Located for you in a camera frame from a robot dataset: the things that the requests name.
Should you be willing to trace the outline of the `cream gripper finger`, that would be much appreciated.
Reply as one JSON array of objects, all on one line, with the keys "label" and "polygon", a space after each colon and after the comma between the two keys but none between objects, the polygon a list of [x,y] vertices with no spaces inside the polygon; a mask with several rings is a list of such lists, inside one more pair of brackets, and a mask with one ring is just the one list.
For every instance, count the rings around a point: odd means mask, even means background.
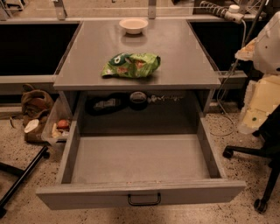
[{"label": "cream gripper finger", "polygon": [[251,134],[259,130],[280,105],[280,77],[265,75],[259,81],[251,80],[243,102],[237,129],[242,134]]}]

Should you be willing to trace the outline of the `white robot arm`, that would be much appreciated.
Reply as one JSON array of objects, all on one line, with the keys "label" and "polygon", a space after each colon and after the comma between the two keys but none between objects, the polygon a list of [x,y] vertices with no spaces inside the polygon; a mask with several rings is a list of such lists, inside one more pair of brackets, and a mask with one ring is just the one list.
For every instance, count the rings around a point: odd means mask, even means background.
[{"label": "white robot arm", "polygon": [[248,83],[237,125],[242,134],[251,134],[280,105],[280,11],[235,57],[251,60],[254,69],[263,73],[260,80]]}]

